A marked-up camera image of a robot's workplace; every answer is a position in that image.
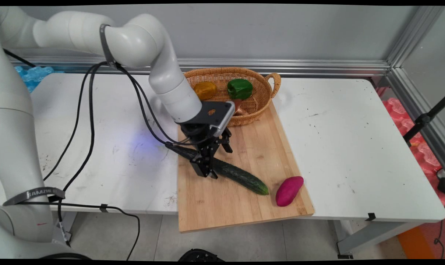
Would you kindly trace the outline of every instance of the black stand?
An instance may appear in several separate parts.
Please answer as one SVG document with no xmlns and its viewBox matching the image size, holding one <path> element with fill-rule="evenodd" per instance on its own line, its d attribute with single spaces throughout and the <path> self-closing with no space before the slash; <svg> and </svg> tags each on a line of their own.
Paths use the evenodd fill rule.
<svg viewBox="0 0 445 265">
<path fill-rule="evenodd" d="M 410 140 L 414 137 L 418 132 L 420 132 L 424 127 L 429 124 L 433 118 L 445 107 L 445 97 L 438 102 L 435 107 L 433 107 L 429 112 L 423 113 L 414 121 L 416 125 L 410 128 L 410 130 L 404 135 L 404 140 L 407 145 L 410 147 Z"/>
<path fill-rule="evenodd" d="M 424 127 L 429 124 L 433 118 L 445 107 L 445 97 L 441 99 L 435 107 L 433 107 L 428 113 L 423 113 L 414 121 L 416 125 L 410 128 L 410 130 L 404 135 L 404 140 L 407 145 L 410 147 L 410 140 L 414 137 L 418 132 L 420 132 Z M 441 178 L 438 184 L 438 190 L 445 194 L 445 178 Z"/>
</svg>

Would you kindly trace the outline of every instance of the purple sweet potato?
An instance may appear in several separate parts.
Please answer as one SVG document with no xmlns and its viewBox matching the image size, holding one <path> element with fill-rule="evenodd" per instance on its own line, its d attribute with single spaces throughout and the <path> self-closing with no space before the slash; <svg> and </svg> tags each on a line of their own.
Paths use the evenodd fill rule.
<svg viewBox="0 0 445 265">
<path fill-rule="evenodd" d="M 276 205 L 280 207 L 290 205 L 303 184 L 304 179 L 301 176 L 285 179 L 276 192 Z"/>
</svg>

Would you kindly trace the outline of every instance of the table leg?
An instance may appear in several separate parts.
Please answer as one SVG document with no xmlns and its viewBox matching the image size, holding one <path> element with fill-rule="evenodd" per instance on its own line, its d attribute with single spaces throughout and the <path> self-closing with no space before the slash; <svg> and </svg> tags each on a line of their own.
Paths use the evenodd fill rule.
<svg viewBox="0 0 445 265">
<path fill-rule="evenodd" d="M 337 236 L 345 235 L 345 238 L 338 238 L 337 243 L 340 254 L 348 254 L 352 250 L 360 250 L 362 248 L 369 247 L 381 243 L 393 236 L 410 230 L 421 223 L 404 223 L 404 222 L 371 222 L 365 228 L 359 230 L 356 233 L 348 235 L 348 232 L 337 231 L 341 230 L 344 226 L 341 222 L 334 221 L 335 231 Z"/>
</svg>

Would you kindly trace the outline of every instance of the cucumber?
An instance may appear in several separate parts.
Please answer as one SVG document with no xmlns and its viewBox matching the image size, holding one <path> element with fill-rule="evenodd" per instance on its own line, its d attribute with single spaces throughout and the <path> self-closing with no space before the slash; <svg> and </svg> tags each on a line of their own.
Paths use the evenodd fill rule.
<svg viewBox="0 0 445 265">
<path fill-rule="evenodd" d="M 174 151 L 175 153 L 181 155 L 186 159 L 193 159 L 197 152 L 193 149 L 184 148 L 181 146 L 170 146 L 167 145 L 167 148 Z M 214 158 L 212 163 L 212 169 L 219 175 L 225 176 L 229 178 L 245 188 L 253 191 L 256 194 L 260 195 L 268 195 L 268 187 L 256 176 L 248 173 L 245 170 L 242 170 L 236 166 L 233 166 L 229 163 L 226 163 L 222 160 Z"/>
</svg>

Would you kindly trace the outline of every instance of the gray wall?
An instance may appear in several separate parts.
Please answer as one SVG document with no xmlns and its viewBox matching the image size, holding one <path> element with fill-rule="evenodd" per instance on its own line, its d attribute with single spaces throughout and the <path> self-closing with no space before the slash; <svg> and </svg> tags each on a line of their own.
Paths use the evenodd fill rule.
<svg viewBox="0 0 445 265">
<path fill-rule="evenodd" d="M 404 70 L 434 106 L 445 96 L 445 10 L 404 61 Z M 439 113 L 445 122 L 445 109 Z"/>
<path fill-rule="evenodd" d="M 167 28 L 180 58 L 383 60 L 416 7 L 298 4 L 148 4 L 21 7 L 47 20 L 64 10 L 111 17 L 142 13 Z M 92 56 L 64 50 L 15 50 L 22 56 Z"/>
</svg>

